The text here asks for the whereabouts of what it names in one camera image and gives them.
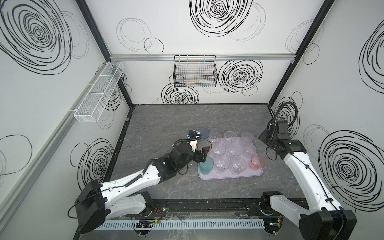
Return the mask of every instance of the blue cup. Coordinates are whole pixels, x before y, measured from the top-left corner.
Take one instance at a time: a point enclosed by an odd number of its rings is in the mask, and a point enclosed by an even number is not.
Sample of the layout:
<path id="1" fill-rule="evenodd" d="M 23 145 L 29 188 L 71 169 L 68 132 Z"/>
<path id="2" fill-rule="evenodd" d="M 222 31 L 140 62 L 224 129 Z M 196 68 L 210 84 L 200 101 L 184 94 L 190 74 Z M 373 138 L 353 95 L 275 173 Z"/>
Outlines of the blue cup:
<path id="1" fill-rule="evenodd" d="M 199 163 L 200 172 L 203 175 L 208 175 L 214 167 L 214 161 L 211 157 L 207 157 L 205 162 Z"/>
<path id="2" fill-rule="evenodd" d="M 200 132 L 200 134 L 203 135 L 203 139 L 207 139 L 209 137 L 208 129 L 201 127 L 199 129 L 197 129 L 197 131 Z"/>

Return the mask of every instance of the wire basket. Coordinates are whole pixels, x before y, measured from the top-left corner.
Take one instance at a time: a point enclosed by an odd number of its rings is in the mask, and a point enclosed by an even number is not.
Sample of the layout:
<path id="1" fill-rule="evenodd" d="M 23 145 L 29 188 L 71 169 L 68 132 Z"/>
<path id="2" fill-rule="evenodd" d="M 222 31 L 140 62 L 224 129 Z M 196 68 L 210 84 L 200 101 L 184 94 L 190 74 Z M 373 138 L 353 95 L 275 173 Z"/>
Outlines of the wire basket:
<path id="1" fill-rule="evenodd" d="M 175 55 L 174 86 L 216 87 L 218 73 L 215 55 Z"/>
<path id="2" fill-rule="evenodd" d="M 123 71 L 124 66 L 121 62 L 105 64 L 100 76 L 73 115 L 79 122 L 99 121 Z"/>

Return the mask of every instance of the white wall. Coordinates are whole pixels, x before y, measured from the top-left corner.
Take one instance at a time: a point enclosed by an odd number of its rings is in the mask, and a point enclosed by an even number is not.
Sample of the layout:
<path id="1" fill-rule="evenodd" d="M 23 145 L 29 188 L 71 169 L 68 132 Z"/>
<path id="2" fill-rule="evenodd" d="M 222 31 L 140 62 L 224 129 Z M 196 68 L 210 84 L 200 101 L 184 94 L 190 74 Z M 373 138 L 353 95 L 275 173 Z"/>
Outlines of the white wall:
<path id="1" fill-rule="evenodd" d="M 87 1 L 87 4 L 111 54 L 148 54 L 144 49 L 147 38 L 159 39 L 164 45 L 165 54 L 289 53 L 285 48 L 287 37 L 298 25 L 316 16 L 323 0 L 228 1 L 233 2 L 233 5 L 227 5 L 226 2 L 114 0 L 106 3 L 92 0 Z M 201 10 L 196 12 L 195 7 L 190 7 L 190 3 L 192 6 L 206 6 L 208 3 L 218 8 L 226 6 L 227 11 L 214 11 L 205 7 L 209 9 L 205 13 Z M 191 18 L 191 12 L 192 15 L 199 16 L 199 19 L 206 20 L 212 27 L 197 24 L 201 29 L 199 31 L 194 25 L 196 21 Z M 217 19 L 222 18 L 223 21 L 215 20 L 215 14 Z M 246 38 L 253 36 L 255 32 L 258 34 L 253 38 Z M 237 41 L 231 36 L 236 39 L 246 38 L 246 41 Z M 146 46 L 148 52 L 159 54 L 162 45 L 158 45 L 158 40 L 153 40 L 153 44 Z"/>
<path id="2" fill-rule="evenodd" d="M 85 183 L 104 178 L 128 114 L 125 100 L 114 109 L 104 110 L 105 121 L 72 125 L 0 240 L 73 238 L 78 222 L 67 211 Z"/>
<path id="3" fill-rule="evenodd" d="M 0 207 L 104 62 L 75 1 L 3 2 Z"/>
<path id="4" fill-rule="evenodd" d="M 383 8 L 380 0 L 337 0 L 319 51 L 304 55 L 274 105 L 293 99 L 300 107 L 291 136 L 296 132 L 342 206 L 356 211 L 350 239 L 382 238 Z"/>
<path id="5" fill-rule="evenodd" d="M 267 103 L 290 61 L 228 61 L 222 68 L 225 63 L 216 62 L 219 75 L 213 88 L 173 87 L 172 61 L 123 62 L 133 103 L 166 104 Z M 244 80 L 236 83 L 235 79 L 241 76 Z"/>
<path id="6" fill-rule="evenodd" d="M 113 55 L 296 53 L 322 3 L 323 0 L 87 1 Z M 245 78 L 226 79 L 220 75 L 225 62 L 218 61 L 216 88 L 189 83 L 172 89 L 178 92 L 177 103 L 267 103 L 289 65 L 289 61 L 262 61 L 264 69 L 259 82 L 257 77 L 247 75 L 247 68 L 259 71 L 255 63 L 249 61 L 245 64 L 250 66 L 242 66 L 244 62 L 239 62 L 234 63 L 237 76 L 245 73 Z M 133 103 L 169 103 L 161 99 L 161 93 L 173 74 L 173 62 L 124 65 Z M 228 91 L 228 85 L 248 90 L 233 93 Z"/>

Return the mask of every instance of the gray marble surface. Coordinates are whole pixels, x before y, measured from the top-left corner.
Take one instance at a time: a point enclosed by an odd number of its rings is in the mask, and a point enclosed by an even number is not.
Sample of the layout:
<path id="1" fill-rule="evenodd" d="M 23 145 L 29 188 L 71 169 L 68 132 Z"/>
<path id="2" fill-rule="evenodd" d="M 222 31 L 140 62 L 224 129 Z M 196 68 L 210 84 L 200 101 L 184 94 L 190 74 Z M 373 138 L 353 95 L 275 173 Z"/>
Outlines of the gray marble surface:
<path id="1" fill-rule="evenodd" d="M 257 137 L 265 129 L 271 115 L 266 105 L 199 105 L 199 106 L 136 106 L 125 136 L 111 180 L 144 168 L 149 159 L 170 152 L 175 140 L 185 138 L 190 129 L 205 127 L 222 135 L 233 131 L 254 134 L 253 144 L 259 157 L 266 161 L 258 177 L 202 180 L 197 163 L 191 162 L 186 175 L 144 190 L 158 198 L 259 198 L 264 191 L 280 191 L 286 197 L 304 197 L 287 165 L 278 158 L 265 155 L 265 144 Z"/>

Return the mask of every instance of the frosted cup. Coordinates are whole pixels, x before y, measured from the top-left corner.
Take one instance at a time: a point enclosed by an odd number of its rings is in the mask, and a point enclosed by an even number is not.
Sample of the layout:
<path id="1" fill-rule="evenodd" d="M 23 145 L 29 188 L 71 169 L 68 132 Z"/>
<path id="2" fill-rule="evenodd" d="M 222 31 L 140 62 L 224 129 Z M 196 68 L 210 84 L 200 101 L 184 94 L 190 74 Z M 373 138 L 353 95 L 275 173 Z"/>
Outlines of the frosted cup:
<path id="1" fill-rule="evenodd" d="M 226 153 L 226 147 L 221 143 L 214 143 L 212 145 L 212 152 L 217 156 L 222 156 Z"/>
<path id="2" fill-rule="evenodd" d="M 239 156 L 243 151 L 243 148 L 235 143 L 230 144 L 227 148 L 228 152 L 233 156 Z"/>
<path id="3" fill-rule="evenodd" d="M 262 168 L 265 165 L 264 159 L 254 155 L 251 157 L 251 161 L 249 162 L 249 168 L 256 171 Z"/>
<path id="4" fill-rule="evenodd" d="M 239 175 L 242 171 L 244 171 L 247 168 L 247 163 L 245 162 L 244 159 L 241 157 L 232 157 L 230 159 L 231 161 L 231 166 L 230 170 L 234 175 Z"/>
<path id="5" fill-rule="evenodd" d="M 221 141 L 221 134 L 218 132 L 211 132 L 209 134 L 208 140 L 212 143 L 218 143 Z"/>
<path id="6" fill-rule="evenodd" d="M 227 142 L 236 142 L 237 135 L 234 132 L 228 131 L 224 133 L 224 139 Z"/>
<path id="7" fill-rule="evenodd" d="M 220 156 L 216 158 L 215 165 L 216 165 L 216 172 L 218 174 L 222 174 L 225 170 L 228 169 L 230 165 L 230 161 L 226 156 Z"/>
<path id="8" fill-rule="evenodd" d="M 255 137 L 250 132 L 242 132 L 241 133 L 241 139 L 245 142 L 252 142 Z"/>
<path id="9" fill-rule="evenodd" d="M 247 143 L 252 142 L 255 137 L 250 132 L 242 132 L 239 144 L 244 147 Z"/>
<path id="10" fill-rule="evenodd" d="M 214 161 L 211 157 L 207 157 L 205 162 L 199 163 L 200 173 L 203 175 L 208 175 L 212 168 L 214 167 Z"/>
<path id="11" fill-rule="evenodd" d="M 243 148 L 243 156 L 247 159 L 250 159 L 253 155 L 256 154 L 256 147 L 251 143 L 247 143 Z"/>

